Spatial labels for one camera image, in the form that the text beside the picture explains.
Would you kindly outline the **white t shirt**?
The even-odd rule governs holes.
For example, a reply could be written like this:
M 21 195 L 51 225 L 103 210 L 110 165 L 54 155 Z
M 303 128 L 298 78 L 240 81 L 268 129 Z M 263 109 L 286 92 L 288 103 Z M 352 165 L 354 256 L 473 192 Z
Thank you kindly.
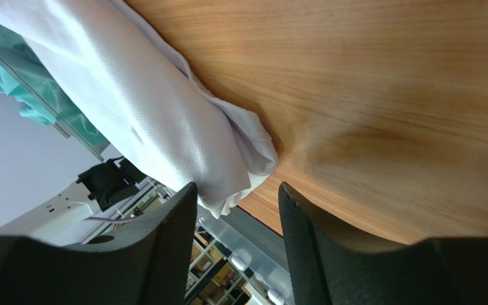
M 123 1 L 0 1 L 71 100 L 139 170 L 227 215 L 276 169 L 256 113 L 214 96 L 186 59 Z

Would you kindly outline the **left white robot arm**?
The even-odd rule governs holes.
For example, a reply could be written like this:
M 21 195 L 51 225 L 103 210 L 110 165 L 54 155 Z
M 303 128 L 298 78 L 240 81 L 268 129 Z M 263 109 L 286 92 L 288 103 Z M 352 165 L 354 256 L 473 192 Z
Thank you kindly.
M 49 242 L 66 229 L 135 196 L 149 177 L 124 157 L 112 158 L 79 174 L 64 190 L 0 227 L 0 236 Z

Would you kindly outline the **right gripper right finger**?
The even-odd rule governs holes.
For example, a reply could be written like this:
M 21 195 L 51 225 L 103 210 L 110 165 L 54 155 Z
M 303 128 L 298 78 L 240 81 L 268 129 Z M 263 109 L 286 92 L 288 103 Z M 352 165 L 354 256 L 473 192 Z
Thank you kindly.
M 287 183 L 278 204 L 297 304 L 488 304 L 488 238 L 397 243 L 326 212 Z

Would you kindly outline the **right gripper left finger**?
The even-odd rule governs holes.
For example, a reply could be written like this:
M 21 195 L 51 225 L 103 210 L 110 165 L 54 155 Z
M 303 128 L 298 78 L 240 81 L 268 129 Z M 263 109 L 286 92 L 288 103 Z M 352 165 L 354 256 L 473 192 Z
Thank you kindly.
M 197 199 L 191 182 L 85 244 L 0 236 L 0 304 L 183 304 Z

